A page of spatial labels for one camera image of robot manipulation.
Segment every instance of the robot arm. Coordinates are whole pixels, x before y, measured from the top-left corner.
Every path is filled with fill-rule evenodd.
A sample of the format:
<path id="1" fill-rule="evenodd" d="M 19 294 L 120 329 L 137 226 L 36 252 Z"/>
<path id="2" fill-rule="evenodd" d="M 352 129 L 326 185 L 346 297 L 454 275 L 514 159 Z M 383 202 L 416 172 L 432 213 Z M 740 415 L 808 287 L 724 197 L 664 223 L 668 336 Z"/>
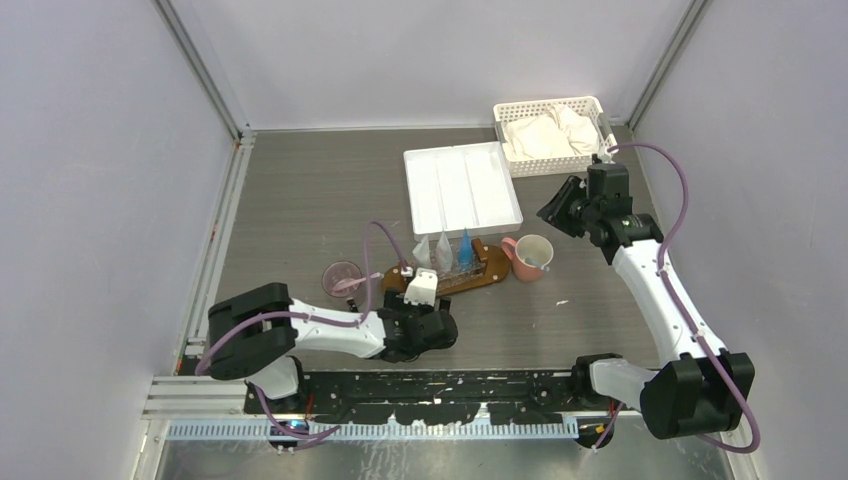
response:
<path id="1" fill-rule="evenodd" d="M 642 412 L 660 439 L 735 429 L 742 409 L 731 396 L 663 285 L 657 269 L 659 227 L 647 214 L 632 213 L 629 176 L 623 165 L 596 163 L 587 180 L 572 176 L 538 216 L 572 237 L 589 232 L 630 291 L 657 346 L 659 372 L 629 364 L 616 354 L 577 359 L 573 387 L 589 401 L 611 397 Z M 669 260 L 663 266 L 675 291 L 712 352 L 747 398 L 754 367 L 745 353 L 731 354 L 692 304 Z"/>
<path id="2" fill-rule="evenodd" d="M 435 278 L 435 272 L 419 269 L 405 296 L 387 291 L 383 308 L 368 312 L 355 327 L 351 325 L 362 314 L 292 299 L 283 283 L 270 283 L 218 303 L 209 311 L 213 344 L 260 313 L 290 312 L 292 318 L 264 321 L 241 331 L 217 353 L 209 374 L 216 380 L 246 379 L 275 400 L 298 392 L 302 372 L 289 356 L 298 351 L 335 351 L 394 363 L 414 360 L 428 350 L 450 348 L 457 338 L 456 322 L 449 313 L 449 299 L 442 298 L 436 305 Z"/>

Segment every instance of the white wall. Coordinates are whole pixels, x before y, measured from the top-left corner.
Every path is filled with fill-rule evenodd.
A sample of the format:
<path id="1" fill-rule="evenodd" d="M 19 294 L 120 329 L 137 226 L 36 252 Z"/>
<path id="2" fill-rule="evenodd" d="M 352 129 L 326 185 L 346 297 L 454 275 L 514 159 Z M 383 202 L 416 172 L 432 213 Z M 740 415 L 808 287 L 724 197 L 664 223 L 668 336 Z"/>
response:
<path id="1" fill-rule="evenodd" d="M 845 478 L 848 4 L 717 1 L 637 138 L 678 154 L 691 213 L 672 246 L 716 332 L 757 368 L 769 478 Z M 645 155 L 666 224 L 670 167 Z"/>
<path id="2" fill-rule="evenodd" d="M 624 121 L 689 0 L 174 3 L 234 110 L 288 129 L 490 125 L 496 103 L 579 95 Z"/>
<path id="3" fill-rule="evenodd" d="M 0 478 L 127 478 L 232 142 L 151 2 L 0 10 Z"/>

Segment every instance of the pink mug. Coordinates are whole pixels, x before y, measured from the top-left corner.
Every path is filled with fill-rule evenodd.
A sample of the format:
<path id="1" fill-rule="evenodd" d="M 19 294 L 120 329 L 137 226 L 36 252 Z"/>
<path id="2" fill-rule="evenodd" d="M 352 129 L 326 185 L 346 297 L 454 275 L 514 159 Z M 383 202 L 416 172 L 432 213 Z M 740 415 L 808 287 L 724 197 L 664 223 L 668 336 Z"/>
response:
<path id="1" fill-rule="evenodd" d="M 501 240 L 501 248 L 512 261 L 512 272 L 522 282 L 542 278 L 543 268 L 554 258 L 553 245 L 541 235 L 525 235 L 518 241 L 506 237 Z"/>

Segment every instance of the wooden stand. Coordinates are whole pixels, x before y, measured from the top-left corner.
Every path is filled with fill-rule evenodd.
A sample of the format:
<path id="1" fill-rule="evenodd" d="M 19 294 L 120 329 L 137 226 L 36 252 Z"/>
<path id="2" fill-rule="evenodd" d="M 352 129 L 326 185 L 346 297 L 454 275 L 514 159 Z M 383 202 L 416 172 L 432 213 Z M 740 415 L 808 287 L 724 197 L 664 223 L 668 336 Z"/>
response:
<path id="1" fill-rule="evenodd" d="M 442 286 L 442 282 L 440 282 L 438 290 L 436 290 L 437 295 L 450 295 L 452 293 L 471 290 L 472 288 L 491 285 L 502 281 L 509 275 L 512 262 L 503 250 L 501 250 L 500 246 L 483 245 L 483 242 L 479 238 L 475 238 L 471 241 L 471 248 L 474 250 L 474 255 L 483 264 L 481 269 L 483 275 L 471 278 L 473 273 L 464 274 L 469 277 L 468 281 L 461 281 L 462 279 L 459 278 L 459 283 L 452 281 L 450 285 L 444 287 Z M 386 275 L 383 277 L 382 286 L 383 293 L 389 288 L 397 289 L 400 292 L 406 291 L 406 279 L 400 274 L 400 264 L 397 264 L 386 272 Z"/>

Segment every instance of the white towel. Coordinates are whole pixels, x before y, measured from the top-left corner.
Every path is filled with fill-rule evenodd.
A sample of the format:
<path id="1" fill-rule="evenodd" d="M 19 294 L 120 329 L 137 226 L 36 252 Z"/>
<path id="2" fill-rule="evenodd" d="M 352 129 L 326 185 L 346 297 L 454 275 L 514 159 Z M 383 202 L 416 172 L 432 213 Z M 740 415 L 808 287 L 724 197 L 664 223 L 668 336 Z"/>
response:
<path id="1" fill-rule="evenodd" d="M 598 153 L 600 139 L 589 117 L 566 105 L 504 125 L 504 153 L 509 160 L 562 158 Z"/>

